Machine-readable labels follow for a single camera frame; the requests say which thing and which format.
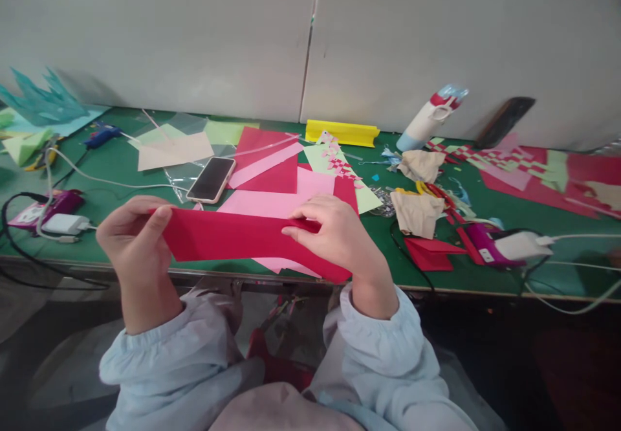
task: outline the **light blue jacket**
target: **light blue jacket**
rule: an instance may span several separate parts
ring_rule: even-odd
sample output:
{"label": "light blue jacket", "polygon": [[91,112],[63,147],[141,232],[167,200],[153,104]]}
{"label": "light blue jacket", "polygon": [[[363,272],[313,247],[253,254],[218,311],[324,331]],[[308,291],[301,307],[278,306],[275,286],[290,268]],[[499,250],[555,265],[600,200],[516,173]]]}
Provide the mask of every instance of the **light blue jacket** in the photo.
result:
{"label": "light blue jacket", "polygon": [[[304,396],[368,430],[475,430],[448,398],[420,318],[397,288],[389,321],[361,315],[351,285],[324,323],[328,347]],[[100,364],[121,392],[107,429],[205,431],[237,395],[263,383],[263,363],[243,360],[211,296],[182,297],[185,310],[151,331],[114,340]]]}

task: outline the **charger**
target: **charger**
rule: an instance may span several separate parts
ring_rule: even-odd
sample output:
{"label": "charger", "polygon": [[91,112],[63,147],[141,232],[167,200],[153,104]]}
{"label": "charger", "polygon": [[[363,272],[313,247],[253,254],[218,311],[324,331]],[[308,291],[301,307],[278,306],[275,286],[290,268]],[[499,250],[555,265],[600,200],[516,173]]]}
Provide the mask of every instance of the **charger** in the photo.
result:
{"label": "charger", "polygon": [[82,230],[96,228],[91,225],[91,221],[84,216],[74,214],[54,214],[41,227],[46,232],[52,234],[78,235]]}

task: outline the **green table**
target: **green table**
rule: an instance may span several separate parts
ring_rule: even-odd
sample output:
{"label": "green table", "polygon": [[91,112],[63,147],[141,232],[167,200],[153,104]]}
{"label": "green table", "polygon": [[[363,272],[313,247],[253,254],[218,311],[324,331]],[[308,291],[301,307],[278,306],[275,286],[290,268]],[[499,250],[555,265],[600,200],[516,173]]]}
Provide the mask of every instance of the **green table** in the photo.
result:
{"label": "green table", "polygon": [[[155,119],[165,122],[174,114],[158,112]],[[211,117],[215,120],[224,118]],[[130,135],[144,129],[144,117],[136,109],[114,108],[101,117],[108,124],[121,127]],[[262,129],[289,131],[303,133],[305,126],[284,122],[262,121]],[[68,138],[62,145],[61,151],[72,160],[77,160],[84,151],[82,142],[89,138],[93,130],[89,127],[77,132]],[[384,144],[392,150],[398,135],[382,132],[376,139],[376,148],[363,148],[355,146],[343,146],[346,153],[364,158],[365,161],[381,160],[380,153]],[[90,151],[80,169],[93,177],[107,179],[124,184],[147,185],[168,183],[163,170],[151,170],[137,172],[136,164],[138,151],[127,144],[124,138],[115,138],[101,148]],[[300,154],[300,162],[306,162],[303,153]],[[358,165],[357,160],[351,160],[354,170],[365,179],[370,186],[389,186],[392,188],[403,187],[413,189],[413,183],[401,173],[391,173],[386,166],[378,164]],[[521,227],[532,228],[548,235],[583,234],[583,233],[619,233],[619,224],[611,218],[603,217],[601,220],[589,219],[568,213],[549,206],[524,201],[503,193],[487,189],[481,181],[479,171],[468,163],[459,166],[445,164],[445,171],[438,179],[438,183],[445,188],[455,188],[455,184],[448,177],[458,178],[467,189],[473,204],[473,209],[479,217],[498,217],[502,219],[507,228]],[[58,159],[53,166],[54,179],[60,178],[70,170],[69,166]],[[374,182],[372,176],[379,175],[379,180]],[[85,195],[86,203],[79,213],[89,217],[98,223],[106,215],[127,201],[132,195],[148,193],[163,197],[171,202],[177,199],[170,188],[153,188],[149,190],[131,190],[120,186],[95,182],[74,173],[65,183],[65,188],[77,188]],[[8,155],[0,155],[0,201],[5,202],[11,195],[22,192],[45,193],[45,172],[25,172],[18,168]],[[224,200],[231,194],[228,190],[221,199]],[[18,199],[10,207],[9,218],[14,216],[20,209],[28,204],[28,199]],[[182,205],[191,208],[190,203]],[[362,222],[375,243],[380,247],[390,264],[395,283],[402,288],[411,290],[428,290],[428,284],[418,270],[401,254],[393,243],[389,234],[390,224],[394,218],[366,213],[362,216]],[[13,229],[17,242],[26,251],[44,260],[62,261],[86,266],[107,265],[108,261],[95,241],[94,232],[86,232],[81,241],[71,245],[59,244],[52,241],[44,241],[41,238],[32,238],[22,230]],[[445,219],[441,219],[437,225],[439,239],[449,241],[457,236],[454,228]],[[6,243],[0,244],[0,257],[12,257],[16,253]],[[595,264],[608,265],[602,253],[611,248],[615,242],[612,239],[566,239],[559,242],[555,248],[554,259],[561,261],[581,261]],[[519,289],[519,274],[515,271],[499,271],[490,267],[474,265],[468,256],[450,256],[454,265],[451,272],[429,272],[428,276],[434,286],[440,292],[491,294],[500,296],[513,296]],[[197,261],[193,263],[173,263],[175,271],[208,271],[234,273],[258,280],[276,281],[300,281],[317,282],[308,276],[300,275],[290,270],[283,270],[279,275],[271,273],[263,266],[252,260],[234,261]],[[545,265],[533,275],[532,288],[546,296],[561,296],[567,299],[594,298],[603,293],[615,280],[614,274],[587,268],[570,266]]]}

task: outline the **pink device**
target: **pink device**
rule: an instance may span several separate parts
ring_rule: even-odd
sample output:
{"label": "pink device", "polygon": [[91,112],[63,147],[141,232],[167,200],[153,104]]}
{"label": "pink device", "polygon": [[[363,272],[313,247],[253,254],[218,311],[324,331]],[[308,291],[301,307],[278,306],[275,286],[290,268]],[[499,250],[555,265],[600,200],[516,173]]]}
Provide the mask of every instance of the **pink device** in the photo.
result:
{"label": "pink device", "polygon": [[[41,225],[45,224],[54,214],[72,214],[82,203],[84,203],[84,198],[80,196],[80,192],[77,190],[54,190],[54,201],[47,208]],[[8,224],[11,227],[29,230],[36,236],[37,220],[41,216],[44,206],[45,203],[32,203],[11,219]]]}
{"label": "pink device", "polygon": [[508,260],[496,249],[494,234],[502,233],[503,235],[499,237],[505,237],[504,230],[485,223],[470,224],[465,229],[470,241],[477,248],[486,265],[499,267],[526,265],[524,260]]}

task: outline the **white water bottle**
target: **white water bottle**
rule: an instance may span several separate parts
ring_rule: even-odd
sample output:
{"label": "white water bottle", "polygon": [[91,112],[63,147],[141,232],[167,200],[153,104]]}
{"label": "white water bottle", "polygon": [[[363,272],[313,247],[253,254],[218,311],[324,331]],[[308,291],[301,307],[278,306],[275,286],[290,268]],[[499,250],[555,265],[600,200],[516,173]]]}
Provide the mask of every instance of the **white water bottle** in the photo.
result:
{"label": "white water bottle", "polygon": [[435,93],[409,123],[397,141],[397,148],[400,151],[410,151],[425,146],[444,121],[461,105],[467,94],[467,89],[456,85],[447,85]]}

